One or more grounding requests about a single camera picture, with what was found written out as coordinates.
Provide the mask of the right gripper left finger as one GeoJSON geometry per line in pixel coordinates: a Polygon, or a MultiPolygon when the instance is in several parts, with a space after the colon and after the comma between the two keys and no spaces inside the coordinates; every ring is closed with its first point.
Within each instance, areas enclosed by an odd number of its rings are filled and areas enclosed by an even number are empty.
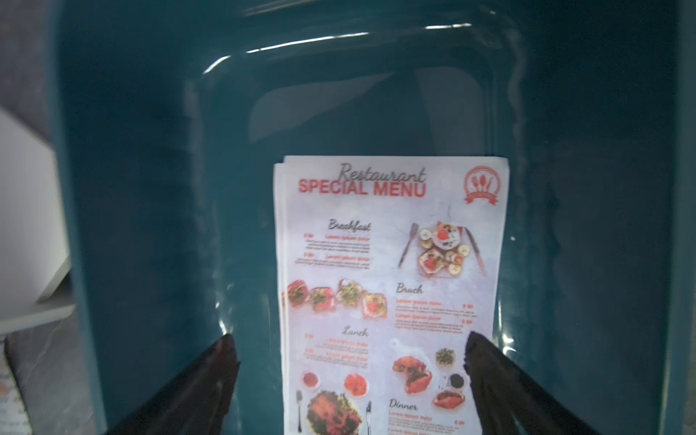
{"type": "Polygon", "coordinates": [[[134,413],[118,434],[219,434],[239,375],[235,340],[223,335],[134,413]]]}

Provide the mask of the white menu holder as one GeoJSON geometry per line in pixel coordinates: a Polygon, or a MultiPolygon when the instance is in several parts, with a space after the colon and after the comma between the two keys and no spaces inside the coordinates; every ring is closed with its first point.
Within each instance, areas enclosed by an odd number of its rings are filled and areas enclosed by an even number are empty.
{"type": "Polygon", "coordinates": [[[70,269],[54,151],[1,110],[1,335],[71,315],[70,269]]]}

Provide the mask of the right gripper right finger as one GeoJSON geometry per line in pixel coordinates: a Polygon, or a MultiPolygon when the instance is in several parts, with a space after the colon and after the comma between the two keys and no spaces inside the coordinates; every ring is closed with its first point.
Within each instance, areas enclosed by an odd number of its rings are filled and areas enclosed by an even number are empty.
{"type": "Polygon", "coordinates": [[[484,434],[595,434],[484,335],[469,334],[464,369],[484,434]]]}

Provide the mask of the dim sum menu sheet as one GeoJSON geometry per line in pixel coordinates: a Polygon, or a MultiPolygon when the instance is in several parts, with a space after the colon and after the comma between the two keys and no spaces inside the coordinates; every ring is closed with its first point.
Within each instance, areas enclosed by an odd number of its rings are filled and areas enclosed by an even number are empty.
{"type": "Polygon", "coordinates": [[[1,435],[33,435],[34,431],[4,348],[1,348],[0,387],[1,435]]]}

